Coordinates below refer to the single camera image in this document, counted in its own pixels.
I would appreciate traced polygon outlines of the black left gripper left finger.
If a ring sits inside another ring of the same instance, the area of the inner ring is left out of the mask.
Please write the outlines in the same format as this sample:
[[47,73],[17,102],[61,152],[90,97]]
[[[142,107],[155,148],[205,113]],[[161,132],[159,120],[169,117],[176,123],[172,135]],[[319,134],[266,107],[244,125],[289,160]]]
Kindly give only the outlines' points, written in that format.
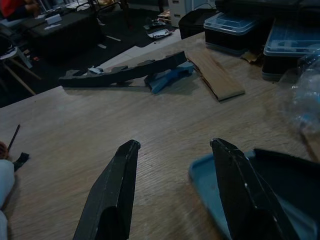
[[129,238],[140,147],[131,139],[117,149],[89,191],[73,239]]

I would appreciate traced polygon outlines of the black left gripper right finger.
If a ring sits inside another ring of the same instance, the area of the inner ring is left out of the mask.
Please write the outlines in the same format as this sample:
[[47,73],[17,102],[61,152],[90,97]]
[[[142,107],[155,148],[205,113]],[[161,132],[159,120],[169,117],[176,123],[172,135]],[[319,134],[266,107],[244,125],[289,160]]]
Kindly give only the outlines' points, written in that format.
[[297,240],[273,190],[245,154],[221,139],[210,141],[219,195],[234,240]]

